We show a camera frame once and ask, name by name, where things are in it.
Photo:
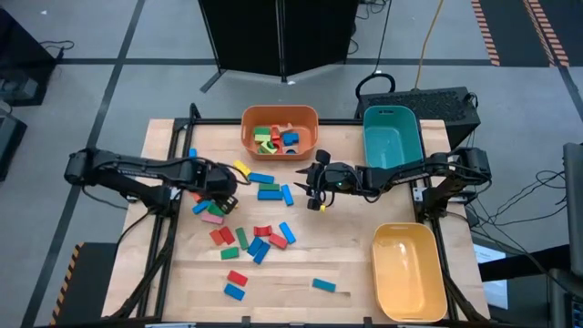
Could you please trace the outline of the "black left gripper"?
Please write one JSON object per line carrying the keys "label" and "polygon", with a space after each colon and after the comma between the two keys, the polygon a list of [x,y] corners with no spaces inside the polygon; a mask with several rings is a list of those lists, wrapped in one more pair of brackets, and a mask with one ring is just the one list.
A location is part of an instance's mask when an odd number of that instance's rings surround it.
{"label": "black left gripper", "polygon": [[238,200],[233,197],[236,189],[237,179],[228,167],[210,164],[200,194],[205,198],[219,198],[221,211],[230,214],[238,207]]}

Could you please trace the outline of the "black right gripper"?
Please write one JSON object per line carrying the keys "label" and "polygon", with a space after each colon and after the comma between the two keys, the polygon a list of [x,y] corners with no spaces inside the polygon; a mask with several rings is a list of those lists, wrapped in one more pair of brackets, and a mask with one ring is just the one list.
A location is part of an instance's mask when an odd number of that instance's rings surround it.
{"label": "black right gripper", "polygon": [[323,149],[315,153],[315,161],[305,169],[298,169],[296,173],[308,176],[317,176],[313,188],[295,182],[295,185],[305,191],[308,197],[307,208],[319,210],[322,206],[320,192],[323,190],[346,194],[360,194],[363,190],[362,180],[355,168],[341,162],[331,163],[331,154]]}

